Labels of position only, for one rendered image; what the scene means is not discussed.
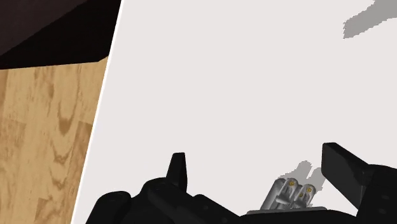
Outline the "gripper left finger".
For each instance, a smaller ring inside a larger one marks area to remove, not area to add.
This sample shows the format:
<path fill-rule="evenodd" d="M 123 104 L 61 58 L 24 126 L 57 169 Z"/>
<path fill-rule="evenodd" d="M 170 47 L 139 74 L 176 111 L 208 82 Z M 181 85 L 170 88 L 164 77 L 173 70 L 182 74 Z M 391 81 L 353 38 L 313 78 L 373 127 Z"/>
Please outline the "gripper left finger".
<path fill-rule="evenodd" d="M 240 217 L 204 195 L 186 192 L 186 158 L 172 155 L 167 175 L 143 184 L 136 196 L 99 197 L 85 224 L 240 224 Z"/>

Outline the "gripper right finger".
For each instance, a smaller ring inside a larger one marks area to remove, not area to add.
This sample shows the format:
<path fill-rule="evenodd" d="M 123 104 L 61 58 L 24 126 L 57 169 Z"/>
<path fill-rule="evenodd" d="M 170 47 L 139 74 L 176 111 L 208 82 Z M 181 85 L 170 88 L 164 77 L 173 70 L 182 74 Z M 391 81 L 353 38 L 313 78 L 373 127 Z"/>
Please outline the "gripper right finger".
<path fill-rule="evenodd" d="M 397 169 L 368 164 L 337 143 L 324 143 L 321 172 L 358 210 L 352 224 L 397 224 Z"/>

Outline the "silver twin-cylinder metal object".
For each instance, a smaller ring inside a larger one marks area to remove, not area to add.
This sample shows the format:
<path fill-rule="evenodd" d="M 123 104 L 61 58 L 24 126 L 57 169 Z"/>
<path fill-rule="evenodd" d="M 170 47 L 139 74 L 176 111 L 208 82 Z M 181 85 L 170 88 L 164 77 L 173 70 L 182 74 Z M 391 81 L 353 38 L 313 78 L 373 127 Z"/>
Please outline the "silver twin-cylinder metal object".
<path fill-rule="evenodd" d="M 279 178 L 274 181 L 261 207 L 248 211 L 247 214 L 325 211 L 323 206 L 310 205 L 316 192 L 314 185 L 301 185 L 295 178 Z"/>

